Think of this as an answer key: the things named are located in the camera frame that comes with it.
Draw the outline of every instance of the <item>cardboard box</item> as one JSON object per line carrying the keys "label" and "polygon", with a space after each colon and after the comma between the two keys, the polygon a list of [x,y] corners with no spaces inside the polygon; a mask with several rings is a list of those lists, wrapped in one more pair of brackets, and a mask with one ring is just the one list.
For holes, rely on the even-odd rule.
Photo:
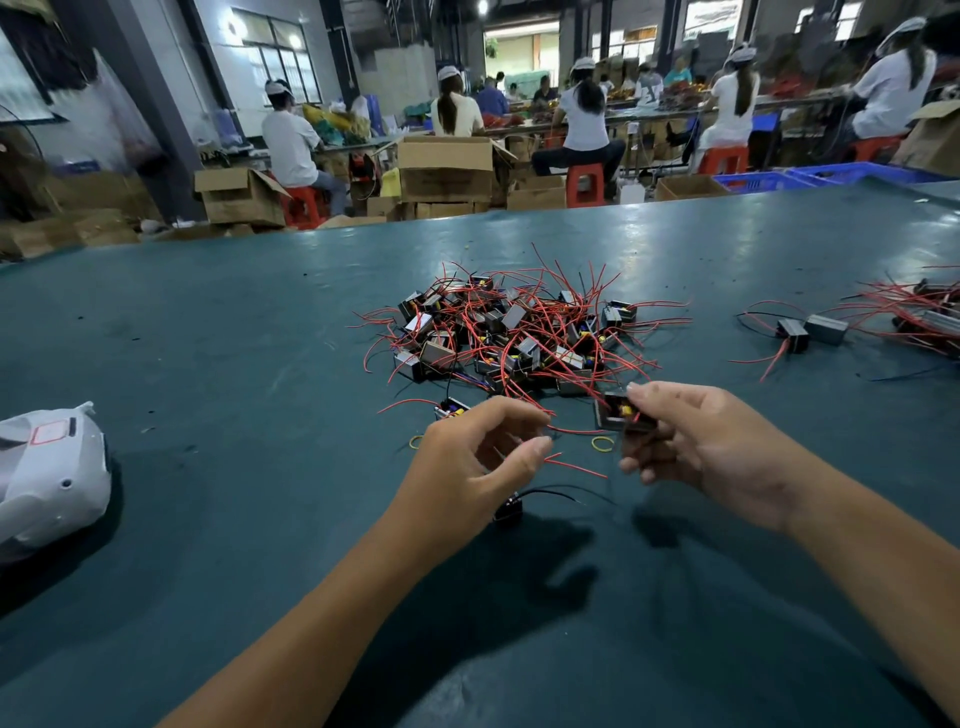
{"label": "cardboard box", "polygon": [[110,208],[137,220],[163,219],[137,175],[89,172],[70,177],[47,176],[40,185],[40,193],[53,212]]}
{"label": "cardboard box", "polygon": [[902,167],[960,177],[960,101],[935,101],[917,111],[918,119],[892,160]]}
{"label": "cardboard box", "polygon": [[726,197],[731,192],[710,175],[677,175],[664,177],[657,183],[654,200],[692,200],[699,197]]}
{"label": "cardboard box", "polygon": [[490,203],[417,203],[418,220],[437,220],[442,217],[459,217],[486,212]]}
{"label": "cardboard box", "polygon": [[385,222],[387,222],[387,218],[385,217],[347,217],[346,215],[336,215],[320,225],[317,230],[326,230],[329,228],[356,228],[361,225],[379,225],[380,223]]}
{"label": "cardboard box", "polygon": [[13,260],[38,257],[79,245],[73,225],[57,217],[33,223],[0,225],[0,255]]}
{"label": "cardboard box", "polygon": [[493,155],[514,158],[481,136],[404,136],[394,143],[405,203],[488,203]]}
{"label": "cardboard box", "polygon": [[279,182],[245,167],[204,169],[194,178],[211,223],[253,223],[282,228],[280,197],[290,195]]}
{"label": "cardboard box", "polygon": [[529,177],[511,184],[507,209],[564,209],[566,175]]}

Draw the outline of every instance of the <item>woman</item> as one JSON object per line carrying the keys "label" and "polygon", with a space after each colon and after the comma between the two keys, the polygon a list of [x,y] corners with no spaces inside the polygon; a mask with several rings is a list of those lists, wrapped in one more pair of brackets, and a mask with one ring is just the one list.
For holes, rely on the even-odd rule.
{"label": "woman", "polygon": [[464,79],[452,65],[437,74],[440,98],[430,105],[430,119],[436,136],[472,136],[483,131],[483,115],[474,99],[464,96]]}
{"label": "woman", "polygon": [[679,84],[686,82],[688,84],[693,83],[693,74],[690,73],[690,69],[686,65],[686,58],[684,56],[677,57],[676,62],[673,64],[673,69],[670,73],[666,75],[666,78],[663,79],[663,84],[671,86],[673,84]]}
{"label": "woman", "polygon": [[859,139],[906,133],[937,68],[937,54],[924,46],[925,27],[926,18],[910,18],[876,49],[880,60],[853,87],[847,103],[863,110],[825,132],[838,160]]}
{"label": "woman", "polygon": [[[754,130],[756,93],[760,88],[759,74],[754,72],[754,58],[756,48],[751,48],[746,43],[740,45],[727,59],[732,73],[721,76],[710,89],[710,98],[701,113],[716,108],[717,120],[701,134],[696,154],[693,156],[692,170],[700,169],[700,162],[707,149],[742,147],[750,141],[750,134]],[[683,134],[673,134],[668,130],[667,138],[673,146],[684,143]]]}
{"label": "woman", "polygon": [[560,149],[544,149],[535,152],[530,161],[534,171],[541,177],[550,174],[550,167],[566,169],[583,164],[603,164],[604,180],[608,197],[615,194],[613,176],[620,165],[627,145],[622,139],[610,141],[604,111],[607,97],[603,89],[593,82],[592,58],[581,58],[570,71],[572,88],[560,96],[560,103],[553,114],[551,132],[566,118],[566,140]]}

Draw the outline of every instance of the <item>yellow rubber band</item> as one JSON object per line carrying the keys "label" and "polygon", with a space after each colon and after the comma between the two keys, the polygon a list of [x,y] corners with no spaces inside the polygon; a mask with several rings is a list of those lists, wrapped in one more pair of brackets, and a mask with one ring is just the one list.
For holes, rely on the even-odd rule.
{"label": "yellow rubber band", "polygon": [[[607,449],[598,448],[597,440],[605,440],[606,442],[610,443],[610,447]],[[597,435],[592,440],[590,440],[590,444],[593,446],[593,449],[595,449],[597,452],[613,452],[613,444],[614,444],[613,438],[607,437],[606,435]]]}

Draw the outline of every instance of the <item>stool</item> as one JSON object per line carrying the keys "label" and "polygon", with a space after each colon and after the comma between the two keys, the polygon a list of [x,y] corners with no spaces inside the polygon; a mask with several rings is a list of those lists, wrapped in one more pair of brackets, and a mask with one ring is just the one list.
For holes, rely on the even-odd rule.
{"label": "stool", "polygon": [[707,149],[700,162],[702,175],[742,175],[747,171],[747,159],[750,156],[750,147],[715,147]]}
{"label": "stool", "polygon": [[[580,191],[580,178],[590,180],[590,188]],[[603,199],[603,164],[585,164],[566,170],[566,206],[598,207],[605,205]]]}
{"label": "stool", "polygon": [[280,197],[280,204],[288,227],[312,231],[329,217],[322,190],[315,187],[287,187],[286,190],[290,197]]}
{"label": "stool", "polygon": [[851,144],[856,152],[856,158],[853,161],[873,161],[876,155],[888,149],[895,153],[902,141],[902,136],[876,136],[873,139],[855,141]]}

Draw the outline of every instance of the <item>blue plastic crate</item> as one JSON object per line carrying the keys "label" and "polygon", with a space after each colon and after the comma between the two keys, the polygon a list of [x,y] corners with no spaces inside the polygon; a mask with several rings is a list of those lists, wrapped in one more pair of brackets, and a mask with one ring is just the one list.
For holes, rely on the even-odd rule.
{"label": "blue plastic crate", "polygon": [[822,180],[831,184],[853,184],[864,177],[878,177],[896,184],[919,184],[921,182],[943,182],[949,178],[941,177],[919,169],[892,167],[886,164],[874,164],[871,161],[854,161],[848,164],[823,164],[816,167],[793,167],[786,174],[800,180]]}
{"label": "blue plastic crate", "polygon": [[730,192],[751,195],[755,192],[777,192],[784,189],[809,189],[820,186],[816,182],[784,175],[782,172],[749,172],[743,175],[714,175]]}

